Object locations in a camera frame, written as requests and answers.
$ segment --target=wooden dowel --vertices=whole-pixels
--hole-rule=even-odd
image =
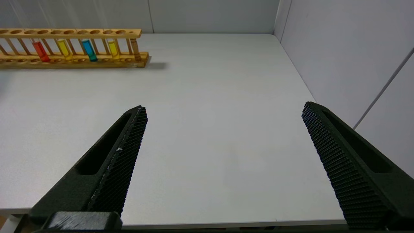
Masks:
[[[85,48],[82,45],[82,40],[81,39],[78,39],[78,41],[79,41],[80,47],[82,48],[83,54],[86,55],[86,50],[85,50]]]
[[[94,39],[91,39],[91,42],[92,42],[92,46],[94,47],[95,54],[96,55],[99,55],[99,51],[98,51],[98,48],[96,47],[95,40]]]
[[[50,55],[55,55],[51,49],[51,47],[49,46],[48,42],[46,41],[46,39],[42,39],[43,44],[45,44],[46,49],[49,51]]]
[[[17,51],[16,47],[13,45],[13,43],[11,42],[11,40],[9,38],[6,38],[7,44],[9,44],[10,48],[12,48],[13,53],[15,55],[20,55],[19,52]]]
[[[66,39],[66,42],[67,42],[67,45],[69,46],[70,50],[72,50],[72,54],[76,55],[76,50],[73,47],[72,42],[70,41],[70,39]]]
[[[60,55],[63,55],[63,52],[62,52],[62,50],[60,49],[59,44],[58,44],[58,39],[54,39],[54,40],[55,40],[56,46],[58,47],[58,49],[59,49],[59,51],[60,51]]]
[[[129,51],[130,55],[132,55],[131,43],[130,43],[129,39],[125,39],[125,40],[127,41],[128,51]]]
[[[1,46],[0,44],[0,51],[3,53],[3,55],[9,55],[3,48],[3,46]]]
[[[27,46],[26,46],[26,44],[23,42],[23,40],[22,40],[22,39],[20,39],[20,38],[18,38],[17,40],[19,41],[20,45],[23,47],[23,49],[24,49],[24,51],[26,52],[26,54],[27,54],[27,55],[30,55],[30,51],[27,49]]]
[[[131,39],[131,46],[132,46],[132,49],[134,50],[135,60],[140,61],[141,55],[140,55],[140,51],[138,50],[137,39]]]
[[[102,39],[103,46],[105,47],[106,54],[109,55],[108,45],[106,44],[106,40]]]
[[[122,53],[121,53],[121,49],[119,48],[118,40],[117,40],[117,39],[113,39],[113,40],[115,41],[115,44],[116,44],[116,49],[118,50],[118,54],[119,54],[119,55],[122,55]]]

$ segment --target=white table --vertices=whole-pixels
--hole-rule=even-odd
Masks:
[[[146,34],[145,69],[0,71],[0,213],[27,213],[126,110],[148,125],[125,228],[345,223],[273,35]]]

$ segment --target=wooden test tube rack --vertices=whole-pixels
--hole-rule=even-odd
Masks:
[[[138,50],[137,38],[141,37],[141,29],[22,29],[0,28],[0,38],[4,38],[12,52],[7,52],[0,44],[0,69],[68,69],[68,68],[142,68],[148,61],[148,52]],[[17,39],[24,51],[17,51],[10,39]],[[22,39],[39,39],[45,46],[50,62],[42,62],[36,52],[31,52]],[[62,51],[52,51],[46,39],[65,39],[73,60],[65,60]],[[77,39],[82,52],[75,51],[70,39]],[[89,39],[93,45],[97,61],[90,61],[82,39]],[[95,40],[101,40],[105,51],[98,51]],[[114,40],[119,59],[113,59],[107,40]],[[125,39],[128,51],[120,51],[118,40]]]

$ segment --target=white wall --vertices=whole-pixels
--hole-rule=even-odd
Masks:
[[[355,126],[414,47],[412,0],[292,0],[282,37],[316,101]]]
[[[374,104],[356,131],[414,177],[414,56]]]
[[[279,4],[279,0],[97,0],[97,13],[92,0],[15,1],[22,6],[28,28],[141,28],[144,33],[271,34]],[[8,0],[0,0],[0,27],[23,27]]]
[[[276,22],[274,23],[273,34],[279,41],[282,41],[283,32],[286,25],[286,20],[289,15],[292,0],[280,0],[279,8],[277,9]]]

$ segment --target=test tube rack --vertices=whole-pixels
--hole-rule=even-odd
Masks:
[[[0,44],[0,69],[143,68],[149,55],[138,50],[137,38],[141,33],[141,29],[0,28],[0,38],[4,38],[12,50],[6,51]],[[17,40],[24,51],[18,51],[12,39],[15,43]],[[37,39],[43,44],[37,43],[40,47],[36,48],[33,43],[37,52],[34,53],[28,49],[32,45],[25,44],[27,40],[23,39]],[[59,51],[53,51],[46,39],[53,39]],[[74,49],[73,39],[80,43],[82,52]],[[128,51],[120,50],[119,39],[126,40]],[[102,41],[105,51],[98,51],[95,40]]]

